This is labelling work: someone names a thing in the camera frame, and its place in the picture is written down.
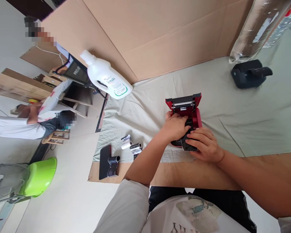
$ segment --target wooden board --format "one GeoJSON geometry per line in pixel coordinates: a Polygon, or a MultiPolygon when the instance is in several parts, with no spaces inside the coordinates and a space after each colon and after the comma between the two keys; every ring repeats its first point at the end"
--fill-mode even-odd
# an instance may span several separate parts
{"type": "MultiPolygon", "coordinates": [[[[55,46],[52,46],[50,43],[46,42],[39,42],[37,46],[40,49],[36,46],[33,46],[20,58],[41,68],[42,70],[45,70],[46,72],[49,72],[51,69],[62,65],[61,59],[59,55],[57,55],[59,54],[59,51],[55,46]]],[[[64,55],[61,55],[61,58],[63,60],[66,60],[66,57],[64,55]]]]}
{"type": "Polygon", "coordinates": [[[0,74],[0,95],[6,97],[41,101],[47,98],[52,91],[52,87],[8,68],[0,74]]]}
{"type": "MultiPolygon", "coordinates": [[[[291,153],[243,158],[256,166],[282,177],[291,184],[291,153]]],[[[118,177],[98,179],[99,162],[93,162],[88,181],[120,183],[131,163],[120,163],[118,177]]],[[[215,164],[192,162],[160,163],[151,185],[185,188],[241,190],[239,185],[215,164]]]]}

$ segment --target detergent bottle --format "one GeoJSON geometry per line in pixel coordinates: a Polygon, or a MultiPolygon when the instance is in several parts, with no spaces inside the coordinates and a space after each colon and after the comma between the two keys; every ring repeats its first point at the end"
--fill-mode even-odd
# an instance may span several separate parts
{"type": "Polygon", "coordinates": [[[99,89],[117,100],[132,92],[133,86],[111,67],[110,62],[95,57],[87,50],[84,50],[80,57],[88,64],[88,77],[99,89]]]}

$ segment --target bottle cap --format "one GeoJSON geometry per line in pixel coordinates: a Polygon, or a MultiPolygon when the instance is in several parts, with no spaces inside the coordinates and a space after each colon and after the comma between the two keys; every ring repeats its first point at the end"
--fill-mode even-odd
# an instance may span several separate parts
{"type": "Polygon", "coordinates": [[[92,55],[89,51],[84,50],[81,54],[80,57],[86,62],[86,64],[88,65],[92,65],[95,63],[95,61],[97,60],[97,58],[92,55]]]}

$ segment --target white plastic bottle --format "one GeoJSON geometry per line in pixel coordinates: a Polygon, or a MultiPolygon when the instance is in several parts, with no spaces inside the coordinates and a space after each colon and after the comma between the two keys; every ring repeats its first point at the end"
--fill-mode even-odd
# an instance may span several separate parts
{"type": "Polygon", "coordinates": [[[110,62],[97,58],[84,50],[80,57],[88,64],[87,74],[91,82],[114,99],[122,99],[132,92],[133,86],[110,65],[110,62]]]}
{"type": "Polygon", "coordinates": [[[275,31],[264,44],[263,48],[269,48],[276,44],[289,27],[291,27],[291,8],[289,9],[285,17],[281,20],[281,22],[278,24],[275,31]]]}

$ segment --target light green cloth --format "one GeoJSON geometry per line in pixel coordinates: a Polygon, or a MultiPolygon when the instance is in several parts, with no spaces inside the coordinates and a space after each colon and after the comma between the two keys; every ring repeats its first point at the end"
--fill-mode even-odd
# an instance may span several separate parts
{"type": "MultiPolygon", "coordinates": [[[[112,156],[132,162],[129,149],[121,150],[121,138],[145,147],[160,130],[169,110],[165,98],[201,92],[203,126],[211,129],[224,149],[240,156],[291,152],[291,31],[288,30],[270,65],[274,75],[257,89],[238,89],[231,77],[228,57],[178,70],[133,85],[121,100],[110,98],[93,161],[100,149],[112,145],[112,156]]],[[[161,162],[192,161],[182,148],[168,146],[161,162]]]]}

